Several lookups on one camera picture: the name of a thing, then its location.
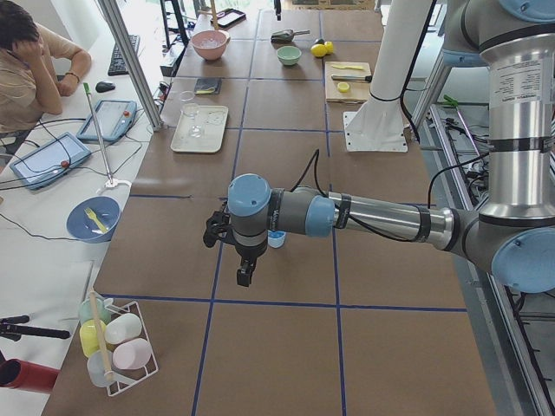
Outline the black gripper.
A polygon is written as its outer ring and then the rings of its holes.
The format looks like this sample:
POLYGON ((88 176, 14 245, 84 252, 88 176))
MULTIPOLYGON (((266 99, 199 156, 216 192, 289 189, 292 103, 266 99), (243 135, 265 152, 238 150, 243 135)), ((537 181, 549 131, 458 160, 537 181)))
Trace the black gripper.
MULTIPOLYGON (((206 229, 203 235, 203 243, 207 248, 212 248, 218 241, 234 245, 234 236, 231 225, 231 215, 227 211, 227 201, 224 200, 220 208, 206 220, 206 229)), ((252 275, 256 269, 256 261, 242 258, 237 270, 237 284, 249 287, 252 275)))

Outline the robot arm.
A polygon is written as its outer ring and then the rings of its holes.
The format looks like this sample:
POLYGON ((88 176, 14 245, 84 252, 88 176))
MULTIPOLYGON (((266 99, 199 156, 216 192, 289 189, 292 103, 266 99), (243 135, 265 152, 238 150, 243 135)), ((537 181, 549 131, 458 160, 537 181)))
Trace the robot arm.
POLYGON ((206 222, 206 246, 232 245, 247 286, 270 231, 325 237, 358 229, 428 243, 464 257, 499 283, 526 293, 554 286, 554 4, 452 1, 443 53, 452 66, 489 73, 489 186, 477 211, 432 209, 322 192, 271 188, 248 173, 229 185, 226 205, 206 222))

